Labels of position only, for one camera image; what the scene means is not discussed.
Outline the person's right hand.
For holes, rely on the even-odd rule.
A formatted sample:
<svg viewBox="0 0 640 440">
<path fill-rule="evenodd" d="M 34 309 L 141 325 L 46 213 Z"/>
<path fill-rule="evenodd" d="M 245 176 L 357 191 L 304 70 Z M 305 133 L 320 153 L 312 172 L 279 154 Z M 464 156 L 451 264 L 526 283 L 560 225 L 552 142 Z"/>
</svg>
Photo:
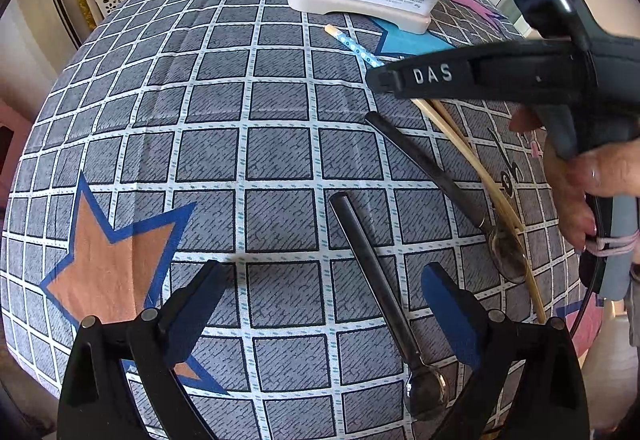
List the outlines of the person's right hand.
<svg viewBox="0 0 640 440">
<path fill-rule="evenodd" d="M 582 252 L 597 233 L 596 217 L 586 202 L 594 197 L 640 194 L 639 141 L 610 143 L 562 160 L 551 141 L 544 144 L 544 174 L 552 190 L 559 229 L 566 241 Z"/>
</svg>

